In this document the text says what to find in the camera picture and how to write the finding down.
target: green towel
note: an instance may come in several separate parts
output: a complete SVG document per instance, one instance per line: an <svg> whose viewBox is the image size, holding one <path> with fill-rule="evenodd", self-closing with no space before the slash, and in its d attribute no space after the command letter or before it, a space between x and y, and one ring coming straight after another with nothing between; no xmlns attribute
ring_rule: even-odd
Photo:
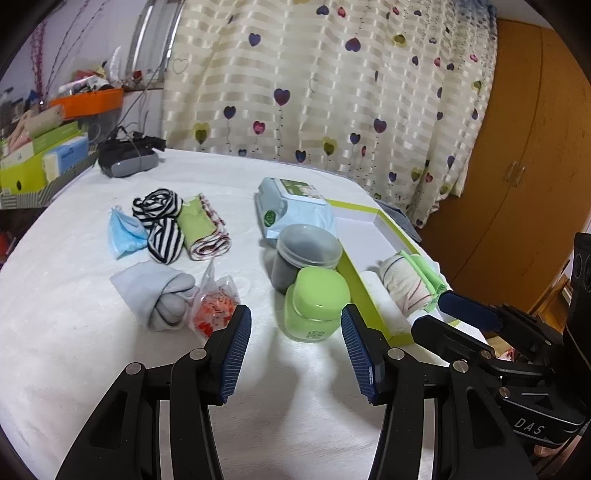
<svg viewBox="0 0 591 480"><path fill-rule="evenodd" d="M432 312L437 305L439 295L448 290L449 287L439 276L439 274L433 271L433 269L421 255L409 255L404 250L400 251L400 254L408 261L417 275L421 277L421 280L427 287L427 290L431 295L433 295L433 299L425 307L426 312Z"/></svg>
<svg viewBox="0 0 591 480"><path fill-rule="evenodd" d="M199 197L191 201L183 201L183 209L177 218L177 223L184 233L185 247L189 250L197 240L216 231L216 226L203 210Z"/></svg>

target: curtain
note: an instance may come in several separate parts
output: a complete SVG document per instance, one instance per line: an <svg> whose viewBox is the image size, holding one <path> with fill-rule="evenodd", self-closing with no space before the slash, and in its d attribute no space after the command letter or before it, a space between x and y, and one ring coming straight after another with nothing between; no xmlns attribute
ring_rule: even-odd
<svg viewBox="0 0 591 480"><path fill-rule="evenodd" d="M346 175L421 226L462 192L496 45L488 0L186 0L164 135Z"/></svg>

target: window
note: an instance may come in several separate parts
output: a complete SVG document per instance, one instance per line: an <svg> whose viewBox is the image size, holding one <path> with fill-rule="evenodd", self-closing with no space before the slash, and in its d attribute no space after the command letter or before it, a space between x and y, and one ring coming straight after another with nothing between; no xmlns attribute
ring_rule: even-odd
<svg viewBox="0 0 591 480"><path fill-rule="evenodd" d="M162 65L153 83L164 81L183 4L184 0L147 1L131 41L126 76L131 77L140 70L147 83Z"/></svg>

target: plastic bag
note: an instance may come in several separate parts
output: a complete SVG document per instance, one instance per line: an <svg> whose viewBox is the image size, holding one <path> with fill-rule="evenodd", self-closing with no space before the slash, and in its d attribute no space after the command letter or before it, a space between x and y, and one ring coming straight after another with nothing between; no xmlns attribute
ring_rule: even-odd
<svg viewBox="0 0 591 480"><path fill-rule="evenodd" d="M227 275L216 281L211 260L191 307L189 328L209 338L216 330L228 326L239 303L238 289L232 277Z"/></svg>

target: wooden wardrobe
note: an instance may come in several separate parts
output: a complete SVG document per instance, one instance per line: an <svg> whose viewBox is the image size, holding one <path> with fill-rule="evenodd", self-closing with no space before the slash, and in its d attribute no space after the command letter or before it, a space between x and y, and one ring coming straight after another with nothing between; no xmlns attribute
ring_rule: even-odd
<svg viewBox="0 0 591 480"><path fill-rule="evenodd" d="M498 21L491 97L461 198L420 232L452 287L530 311L591 209L591 86L552 30Z"/></svg>

